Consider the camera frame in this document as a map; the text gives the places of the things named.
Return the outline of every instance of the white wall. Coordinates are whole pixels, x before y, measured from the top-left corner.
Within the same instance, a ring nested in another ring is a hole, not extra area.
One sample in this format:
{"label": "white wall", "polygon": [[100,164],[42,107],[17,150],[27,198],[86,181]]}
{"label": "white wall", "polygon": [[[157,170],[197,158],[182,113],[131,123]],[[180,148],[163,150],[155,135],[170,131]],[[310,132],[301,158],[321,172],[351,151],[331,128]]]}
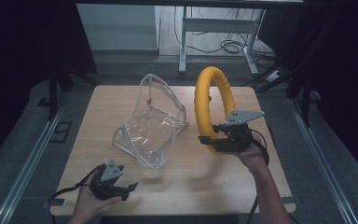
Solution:
{"label": "white wall", "polygon": [[158,49],[158,7],[77,4],[93,50]]}

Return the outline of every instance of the floor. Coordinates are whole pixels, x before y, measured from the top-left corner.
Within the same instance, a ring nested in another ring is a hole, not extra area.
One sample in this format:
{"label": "floor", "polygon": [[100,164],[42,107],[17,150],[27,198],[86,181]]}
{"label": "floor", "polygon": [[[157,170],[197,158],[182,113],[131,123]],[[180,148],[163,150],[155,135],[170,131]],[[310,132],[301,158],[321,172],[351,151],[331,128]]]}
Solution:
{"label": "floor", "polygon": [[[205,16],[206,12],[203,10],[200,9],[200,12]],[[164,29],[163,22],[161,18],[161,31]],[[213,57],[211,54],[196,55],[202,53],[194,52],[188,59],[187,73],[179,74],[177,52],[170,51],[178,49],[172,33],[174,31],[171,31],[172,42],[167,44],[166,51],[161,48],[159,56],[95,54],[99,74],[89,76],[105,85],[137,85],[138,80],[146,73],[153,73],[163,77],[169,85],[194,85],[200,69],[214,64],[227,71],[232,86],[240,86],[245,80],[253,78],[246,69],[246,61],[242,55],[233,57],[226,52]],[[258,65],[260,70],[270,62],[264,63]],[[51,223],[50,214],[43,207],[43,202],[57,190],[93,91],[93,86],[88,82],[76,76],[71,77],[74,89],[71,92],[60,91],[62,112],[58,123],[52,124],[47,120],[48,107],[38,106],[42,98],[48,97],[48,83],[42,82],[30,92],[29,104],[0,149],[0,211],[7,214],[6,218],[0,216],[0,223],[3,223],[2,220],[5,223]],[[285,97],[286,87],[287,82],[284,82],[269,91],[259,92],[257,97],[267,114],[266,121],[295,198],[296,211],[292,216],[298,223],[358,223],[357,162],[325,123],[315,105],[310,107],[310,129],[301,126],[301,121],[297,119],[296,99],[295,105],[292,105]],[[68,123],[71,124],[68,135],[62,135],[56,130],[46,136],[47,142],[42,141],[47,127],[54,130],[57,125]],[[42,152],[32,160],[35,167],[23,170],[28,158],[33,156],[31,152],[40,146],[43,148]],[[330,173],[326,172],[323,160],[327,161],[332,175],[326,175]],[[16,189],[19,182],[22,186]],[[353,212],[347,215],[356,219],[348,221],[345,212]],[[233,215],[224,220],[233,218],[235,223],[245,223],[247,214]],[[65,223],[68,219],[69,217],[57,217],[58,223]],[[96,217],[90,223],[100,223],[100,220],[100,217]],[[113,220],[116,223],[175,223],[174,220],[152,217],[113,217]],[[187,223],[212,223],[210,218],[179,220]],[[252,223],[260,223],[259,215],[254,217]]]}

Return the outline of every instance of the metal frame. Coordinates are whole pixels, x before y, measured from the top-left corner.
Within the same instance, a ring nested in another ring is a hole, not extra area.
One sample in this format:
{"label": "metal frame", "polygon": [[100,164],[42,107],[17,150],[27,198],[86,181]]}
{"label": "metal frame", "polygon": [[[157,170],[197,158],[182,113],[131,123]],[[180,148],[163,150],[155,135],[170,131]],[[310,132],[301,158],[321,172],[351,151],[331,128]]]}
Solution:
{"label": "metal frame", "polygon": [[252,55],[252,49],[255,44],[258,30],[265,9],[256,9],[259,11],[258,17],[254,21],[248,20],[230,20],[230,19],[200,19],[188,18],[186,7],[183,7],[182,17],[182,43],[179,51],[179,72],[186,72],[186,32],[211,32],[211,33],[237,33],[250,34],[249,44],[243,49],[246,61],[253,76],[258,75],[255,60]]}
{"label": "metal frame", "polygon": [[60,120],[64,106],[69,98],[69,94],[70,93],[66,92],[63,93],[57,113],[55,113],[53,118],[46,124],[45,130],[37,140],[34,149],[31,151],[27,161],[22,166],[19,175],[14,181],[9,193],[7,194],[5,200],[2,202],[0,207],[0,223],[8,223],[10,221],[14,210],[20,202],[22,194],[24,193],[32,175],[34,174],[34,170],[36,169],[36,166],[39,163],[43,152],[45,151],[48,141],[53,134],[58,121]]}
{"label": "metal frame", "polygon": [[304,120],[301,118],[301,111],[296,103],[295,99],[288,99],[287,103],[289,104],[290,108],[292,109],[293,114],[296,117],[297,124],[303,133],[307,144],[310,147],[310,151],[315,159],[316,164],[321,171],[322,176],[324,177],[324,181],[327,187],[330,190],[331,195],[334,198],[334,201],[337,204],[337,208],[342,215],[345,223],[352,224],[358,223],[357,217],[353,212],[352,206],[350,201],[348,200],[344,190],[339,185],[333,171],[330,168],[330,165],[326,158],[324,157],[324,153],[322,152],[318,142],[316,141],[315,137],[311,129],[307,126]]}

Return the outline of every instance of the wrist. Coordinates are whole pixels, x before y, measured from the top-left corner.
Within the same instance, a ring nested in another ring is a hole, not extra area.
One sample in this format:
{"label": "wrist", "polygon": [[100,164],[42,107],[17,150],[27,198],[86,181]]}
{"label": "wrist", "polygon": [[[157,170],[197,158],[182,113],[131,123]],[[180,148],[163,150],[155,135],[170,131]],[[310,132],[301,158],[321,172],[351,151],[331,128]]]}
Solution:
{"label": "wrist", "polygon": [[266,175],[269,173],[269,168],[264,162],[260,162],[255,166],[248,167],[248,169],[253,176]]}

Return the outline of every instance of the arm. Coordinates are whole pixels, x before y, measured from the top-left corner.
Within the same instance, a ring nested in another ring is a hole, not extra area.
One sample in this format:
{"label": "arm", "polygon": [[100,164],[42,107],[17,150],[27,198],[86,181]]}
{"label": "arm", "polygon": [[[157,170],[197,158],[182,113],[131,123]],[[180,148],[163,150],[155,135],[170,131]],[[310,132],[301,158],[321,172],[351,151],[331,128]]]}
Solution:
{"label": "arm", "polygon": [[292,223],[261,150],[251,144],[243,152],[231,154],[238,157],[255,178],[257,200],[263,223]]}
{"label": "arm", "polygon": [[76,201],[75,211],[69,220],[69,224],[86,223],[94,216],[96,216],[102,208],[121,201],[120,196],[104,201],[95,198],[94,194],[89,188],[89,184],[94,175],[90,176],[85,185],[80,188]]}

